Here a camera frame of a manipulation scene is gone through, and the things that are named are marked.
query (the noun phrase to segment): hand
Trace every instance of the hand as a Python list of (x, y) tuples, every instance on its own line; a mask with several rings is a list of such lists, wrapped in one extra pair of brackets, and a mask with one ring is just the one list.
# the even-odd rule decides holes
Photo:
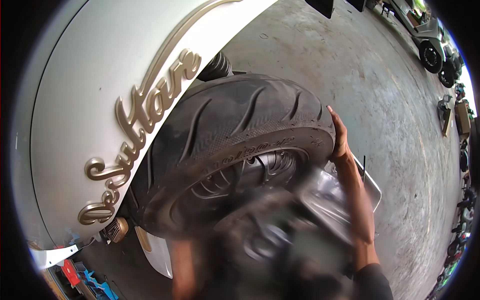
[(331, 156), (331, 160), (335, 163), (335, 160), (350, 153), (350, 148), (347, 143), (347, 128), (343, 125), (342, 120), (340, 120), (340, 116), (333, 111), (331, 106), (327, 106), (327, 109), (332, 115), (336, 132), (335, 147)]

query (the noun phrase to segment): tire sidewall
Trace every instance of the tire sidewall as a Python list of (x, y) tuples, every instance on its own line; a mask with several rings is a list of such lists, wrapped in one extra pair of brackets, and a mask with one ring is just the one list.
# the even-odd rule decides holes
[[(239, 143), (227, 146), (207, 158), (189, 160), (164, 178), (162, 187), (156, 192), (148, 207), (145, 209), (144, 221), (141, 225), (147, 232), (157, 236), (177, 238), (186, 236), (185, 228), (175, 223), (171, 217), (171, 209), (178, 197), (194, 184), (205, 179), (215, 172), (232, 166), (250, 157), (274, 150), (297, 150), (308, 158), (309, 166), (322, 167), (328, 161), (331, 152), (320, 149), (333, 149), (335, 131), (329, 127), (304, 127), (283, 129), (246, 139)], [(215, 223), (204, 228), (189, 228), (189, 236), (204, 232)]]
[[(424, 51), (426, 48), (432, 48), (433, 51), (435, 52), (435, 55), (437, 56), (438, 58), (438, 61), (435, 65), (431, 66), (429, 65), (427, 62), (426, 62), (426, 57), (423, 55), (424, 54)], [(442, 70), (442, 67), (443, 67), (443, 61), (442, 61), (442, 57), (440, 56), (440, 54), (438, 53), (438, 51), (435, 49), (435, 47), (433, 47), (432, 43), (429, 42), (429, 41), (423, 41), (420, 43), (420, 47), (419, 47), (419, 56), (420, 56), (420, 61), (423, 65), (423, 67), (425, 69), (427, 69), (427, 71), (429, 71), (430, 73), (434, 73), (434, 74), (437, 74), (439, 73), (441, 70)]]
[(442, 76), (442, 72), (440, 71), (440, 73), (438, 73), (438, 79), (440, 80), (440, 82), (443, 84), (444, 87), (446, 88), (451, 88), (452, 86), (454, 86), (454, 78), (453, 78), (453, 75), (447, 73), (444, 71), (444, 75)]

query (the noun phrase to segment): black wheel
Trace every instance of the black wheel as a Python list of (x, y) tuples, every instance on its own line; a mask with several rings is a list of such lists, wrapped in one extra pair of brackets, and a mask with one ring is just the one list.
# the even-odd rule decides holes
[(453, 75), (450, 74), (450, 73), (445, 73), (445, 71), (443, 71), (443, 70), (440, 71), (440, 73), (438, 73), (438, 79), (440, 79), (440, 82), (446, 88), (451, 88), (455, 83)]
[(419, 55), (423, 67), (430, 73), (437, 74), (442, 70), (442, 57), (429, 41), (420, 43)]
[(448, 245), (448, 249), (447, 249), (448, 256), (454, 256), (458, 250), (458, 247), (459, 247), (459, 243), (457, 240), (453, 241), (450, 245)]
[(459, 233), (462, 231), (462, 225), (459, 225), (457, 227), (455, 227), (454, 229), (452, 229), (452, 233)]
[(304, 87), (242, 74), (188, 90), (155, 137), (126, 199), (135, 222), (160, 237), (195, 235), (244, 203), (241, 193), (287, 187), (324, 165), (335, 129)]

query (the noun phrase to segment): parked motorcycle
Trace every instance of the parked motorcycle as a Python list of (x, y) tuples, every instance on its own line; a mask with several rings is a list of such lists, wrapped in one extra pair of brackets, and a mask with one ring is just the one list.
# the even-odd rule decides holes
[(451, 88), (460, 79), (465, 63), (458, 51), (452, 50), (449, 45), (444, 47), (444, 51), (445, 62), (442, 70), (438, 73), (438, 79), (446, 88)]

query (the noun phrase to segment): scooter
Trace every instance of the scooter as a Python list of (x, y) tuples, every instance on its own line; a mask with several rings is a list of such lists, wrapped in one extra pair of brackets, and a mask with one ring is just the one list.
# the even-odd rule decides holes
[(442, 47), (442, 25), (440, 21), (431, 17), (427, 23), (413, 26), (407, 17), (410, 6), (404, 0), (390, 0), (395, 16), (410, 32), (413, 40), (418, 43), (420, 61), (425, 69), (431, 73), (439, 73), (446, 60)]

